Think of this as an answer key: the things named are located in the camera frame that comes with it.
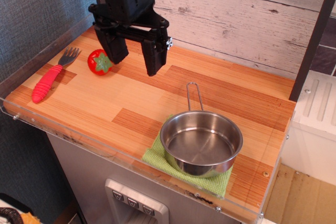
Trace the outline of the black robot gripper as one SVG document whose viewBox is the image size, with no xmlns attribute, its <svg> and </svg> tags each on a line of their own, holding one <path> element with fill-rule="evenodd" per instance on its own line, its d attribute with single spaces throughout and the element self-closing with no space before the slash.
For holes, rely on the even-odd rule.
<svg viewBox="0 0 336 224">
<path fill-rule="evenodd" d="M 141 43 L 148 76 L 166 64 L 172 38 L 168 20 L 154 11 L 155 0 L 97 0 L 89 6 L 97 38 L 113 64 L 128 54 L 125 39 Z"/>
</svg>

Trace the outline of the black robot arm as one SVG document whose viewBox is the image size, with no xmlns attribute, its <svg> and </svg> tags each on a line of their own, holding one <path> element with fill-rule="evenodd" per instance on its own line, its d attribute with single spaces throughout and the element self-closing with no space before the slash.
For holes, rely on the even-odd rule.
<svg viewBox="0 0 336 224">
<path fill-rule="evenodd" d="M 155 0 L 100 0 L 89 6 L 94 28 L 108 58 L 119 64 L 128 54 L 126 40 L 139 42 L 148 76 L 166 64 L 172 38 L 169 21 L 154 10 Z"/>
</svg>

